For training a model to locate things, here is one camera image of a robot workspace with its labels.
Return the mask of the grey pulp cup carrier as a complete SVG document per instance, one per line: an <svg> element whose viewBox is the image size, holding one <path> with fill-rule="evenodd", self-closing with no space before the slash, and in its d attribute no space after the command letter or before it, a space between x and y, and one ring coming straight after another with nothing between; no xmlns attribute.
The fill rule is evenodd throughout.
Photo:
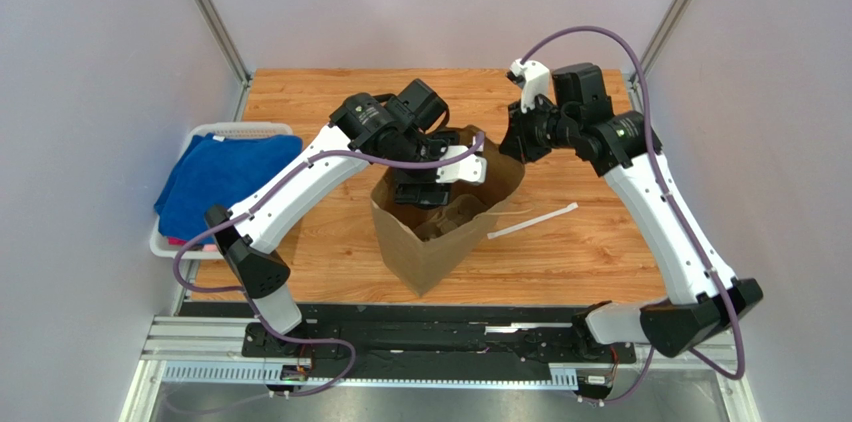
<svg viewBox="0 0 852 422"><path fill-rule="evenodd" d="M489 206L472 194L462 194L413 229L422 241L434 240L486 212Z"/></svg>

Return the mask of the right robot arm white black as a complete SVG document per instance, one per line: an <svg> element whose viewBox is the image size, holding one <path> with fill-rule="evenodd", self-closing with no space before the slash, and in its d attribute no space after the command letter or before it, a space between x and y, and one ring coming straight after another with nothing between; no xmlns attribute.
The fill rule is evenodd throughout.
<svg viewBox="0 0 852 422"><path fill-rule="evenodd" d="M660 301L602 302L574 320L589 347L647 343L673 358L732 328L724 305L738 316L763 298L753 278L740 278L700 228L695 247L671 203L679 191L659 139L648 147L644 118L614 112L601 69L580 63L554 71L537 61L514 61L506 74L521 90L508 107L502 154L523 164L554 149L574 150L621 199L648 245L664 281Z"/></svg>

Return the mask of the brown paper bag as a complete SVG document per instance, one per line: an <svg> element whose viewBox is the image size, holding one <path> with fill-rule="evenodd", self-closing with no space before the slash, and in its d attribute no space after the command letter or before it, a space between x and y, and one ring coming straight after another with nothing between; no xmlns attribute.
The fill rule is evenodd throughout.
<svg viewBox="0 0 852 422"><path fill-rule="evenodd" d="M486 181L479 185L452 184L449 203L462 194L472 194L489 209L434 240L420 240L413 229L444 206L425 210L396 204L392 169L385 171L371 192L372 218L382 260L418 297L447 277L495 228L498 218L509 213L510 199L523 181L525 166L500 154L498 145L491 140L484 143L483 157L487 160Z"/></svg>

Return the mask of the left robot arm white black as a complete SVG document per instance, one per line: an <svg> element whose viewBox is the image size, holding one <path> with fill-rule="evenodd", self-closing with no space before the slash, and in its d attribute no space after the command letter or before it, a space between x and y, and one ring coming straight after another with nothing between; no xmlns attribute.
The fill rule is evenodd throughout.
<svg viewBox="0 0 852 422"><path fill-rule="evenodd" d="M265 185L205 221L256 314L286 335L302 321L288 287L290 268L277 253L284 236L332 190L371 163L412 165L415 178L436 174L436 163L457 144L444 130L448 104L415 79L397 94L347 97L307 148Z"/></svg>

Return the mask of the white paper straw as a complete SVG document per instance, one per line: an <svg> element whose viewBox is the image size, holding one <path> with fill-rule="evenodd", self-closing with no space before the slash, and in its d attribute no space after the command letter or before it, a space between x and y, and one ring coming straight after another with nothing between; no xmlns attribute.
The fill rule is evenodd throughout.
<svg viewBox="0 0 852 422"><path fill-rule="evenodd" d="M566 205L565 207L562 207L558 210L548 212L546 214L531 218L529 220L514 224L512 226L509 226L509 227L506 227L506 228L503 228L503 229L500 229L500 230L489 232L487 234L487 239L488 240L497 239L497 238L500 238L500 237L503 237L503 236L506 236L506 235L510 235L512 233L530 228L530 227L535 226L537 224L540 224L542 222L545 222L545 221L551 220L553 218L568 214L568 213L576 210L578 207L579 207L579 204L577 202L572 202L572 203L570 203L570 204Z"/></svg>

